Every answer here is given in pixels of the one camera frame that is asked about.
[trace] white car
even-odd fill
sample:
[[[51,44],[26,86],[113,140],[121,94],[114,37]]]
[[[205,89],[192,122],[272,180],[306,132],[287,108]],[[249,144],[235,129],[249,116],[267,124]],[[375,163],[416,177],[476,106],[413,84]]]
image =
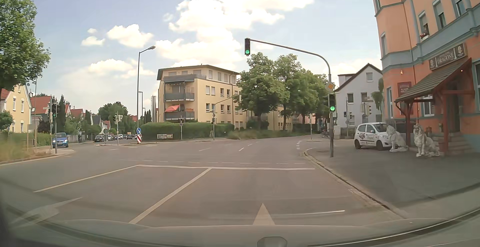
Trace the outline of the white car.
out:
[[[379,151],[391,148],[392,143],[388,141],[387,126],[388,124],[384,122],[360,124],[355,131],[355,148],[369,146],[376,147]]]

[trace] lion statue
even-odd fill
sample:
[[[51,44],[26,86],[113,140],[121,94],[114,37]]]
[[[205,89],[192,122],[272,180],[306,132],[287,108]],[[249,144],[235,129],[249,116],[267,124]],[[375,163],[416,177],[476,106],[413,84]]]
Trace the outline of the lion statue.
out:
[[[440,152],[434,141],[429,138],[418,123],[413,127],[413,135],[415,138],[415,145],[418,147],[417,157],[422,155],[440,156]]]
[[[403,140],[403,137],[395,130],[395,128],[393,128],[393,126],[387,126],[387,135],[388,140],[392,143],[390,152],[406,152],[409,150],[405,140]]]

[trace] red awning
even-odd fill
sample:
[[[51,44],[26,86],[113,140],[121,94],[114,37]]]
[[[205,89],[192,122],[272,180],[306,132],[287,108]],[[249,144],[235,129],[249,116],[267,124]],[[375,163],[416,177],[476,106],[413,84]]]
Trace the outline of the red awning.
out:
[[[177,111],[177,109],[180,107],[180,105],[173,105],[173,106],[169,106],[165,109],[165,112],[173,112],[173,111]]]

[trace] blue car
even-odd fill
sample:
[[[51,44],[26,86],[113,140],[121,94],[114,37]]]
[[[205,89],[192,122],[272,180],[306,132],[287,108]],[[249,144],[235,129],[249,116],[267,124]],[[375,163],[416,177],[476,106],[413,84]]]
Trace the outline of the blue car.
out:
[[[58,147],[68,148],[67,134],[66,133],[57,133],[55,138],[52,140],[52,146],[55,147],[55,145],[57,145],[57,148]]]

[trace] grass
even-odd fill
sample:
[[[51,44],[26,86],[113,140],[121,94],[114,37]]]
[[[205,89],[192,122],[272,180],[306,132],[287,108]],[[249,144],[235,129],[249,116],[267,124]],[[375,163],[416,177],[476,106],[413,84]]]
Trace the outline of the grass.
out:
[[[283,138],[283,137],[297,137],[303,136],[304,133],[290,132],[290,131],[272,131],[272,130],[245,130],[245,131],[231,131],[227,138],[231,140],[255,140],[267,138]]]

